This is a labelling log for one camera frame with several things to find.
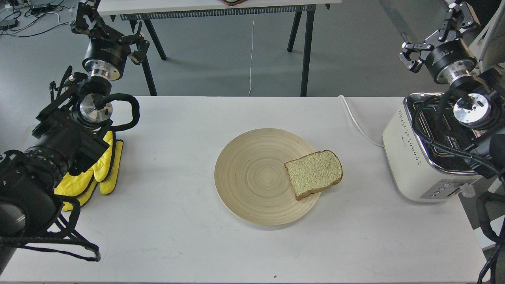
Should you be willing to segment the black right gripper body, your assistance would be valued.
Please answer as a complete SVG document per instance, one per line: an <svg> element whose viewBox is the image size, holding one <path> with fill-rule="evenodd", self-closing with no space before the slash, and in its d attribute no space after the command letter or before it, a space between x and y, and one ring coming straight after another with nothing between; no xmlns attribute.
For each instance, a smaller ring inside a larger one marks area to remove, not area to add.
<svg viewBox="0 0 505 284"><path fill-rule="evenodd" d="M425 40L431 49L424 59L433 81L436 84L461 84L476 66L476 58L468 46L459 38L445 43Z"/></svg>

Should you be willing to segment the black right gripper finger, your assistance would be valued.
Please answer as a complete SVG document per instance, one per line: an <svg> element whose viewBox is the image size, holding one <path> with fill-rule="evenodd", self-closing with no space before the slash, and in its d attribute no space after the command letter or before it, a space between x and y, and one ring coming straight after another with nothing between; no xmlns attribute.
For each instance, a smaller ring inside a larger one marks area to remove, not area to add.
<svg viewBox="0 0 505 284"><path fill-rule="evenodd" d="M428 54L433 51L432 44L413 44L404 42L398 57L404 66L413 73L418 73L427 59Z"/></svg>
<svg viewBox="0 0 505 284"><path fill-rule="evenodd" d="M447 11L435 39L443 43L481 27L474 8L466 0L443 0Z"/></svg>

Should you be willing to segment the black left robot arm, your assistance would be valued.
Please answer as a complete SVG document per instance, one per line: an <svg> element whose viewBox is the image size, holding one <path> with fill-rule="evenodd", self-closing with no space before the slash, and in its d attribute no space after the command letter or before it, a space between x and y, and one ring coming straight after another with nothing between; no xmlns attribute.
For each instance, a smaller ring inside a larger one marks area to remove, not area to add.
<svg viewBox="0 0 505 284"><path fill-rule="evenodd" d="M78 2L74 34L90 39L84 73L65 72L51 103L37 116L32 131L36 143L25 151L9 150L1 156L1 269L16 249L54 252L41 244L81 246L94 253L78 259L99 262L99 247L75 229L80 209L76 198L54 190L66 174L77 176L90 169L108 149L108 131L126 131L140 119L140 106L132 95L111 93L111 82L122 77L127 59L136 65L146 58L149 42L141 26L124 35L108 26L97 10L98 0Z"/></svg>

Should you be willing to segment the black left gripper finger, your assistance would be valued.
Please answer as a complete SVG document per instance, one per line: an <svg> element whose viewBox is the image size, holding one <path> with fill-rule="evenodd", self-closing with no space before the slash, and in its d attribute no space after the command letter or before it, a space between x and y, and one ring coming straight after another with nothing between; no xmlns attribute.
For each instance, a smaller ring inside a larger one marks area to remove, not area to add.
<svg viewBox="0 0 505 284"><path fill-rule="evenodd" d="M97 11L99 4L99 0L78 2L75 19L71 22L74 34L87 35L89 38L106 36L106 23Z"/></svg>
<svg viewBox="0 0 505 284"><path fill-rule="evenodd" d="M146 59L150 42L144 37L144 34L123 36L119 38L118 43L125 47L130 47L130 45L135 45L137 47L136 50L130 52L128 55L135 65L140 65Z"/></svg>

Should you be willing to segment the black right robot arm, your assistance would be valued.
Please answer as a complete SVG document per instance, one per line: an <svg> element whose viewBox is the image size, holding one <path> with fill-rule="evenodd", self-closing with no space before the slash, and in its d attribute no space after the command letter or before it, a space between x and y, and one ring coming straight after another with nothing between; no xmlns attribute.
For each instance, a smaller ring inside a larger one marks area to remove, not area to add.
<svg viewBox="0 0 505 284"><path fill-rule="evenodd" d="M422 144L504 185L504 79L496 68L472 75L478 61L462 34L477 26L471 5L456 0L440 29L422 43L403 35L399 59L409 71L425 66L435 83L449 85L414 110L411 123Z"/></svg>

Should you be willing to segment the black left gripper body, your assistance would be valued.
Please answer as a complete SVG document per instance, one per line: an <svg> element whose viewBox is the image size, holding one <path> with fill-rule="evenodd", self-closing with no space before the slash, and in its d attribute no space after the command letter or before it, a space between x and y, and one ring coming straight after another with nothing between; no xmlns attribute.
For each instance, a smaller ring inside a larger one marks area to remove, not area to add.
<svg viewBox="0 0 505 284"><path fill-rule="evenodd" d="M96 66L106 68L111 81L119 80L124 74L126 60L131 54L128 41L111 40L104 37L91 37L85 53L82 66L88 72Z"/></svg>

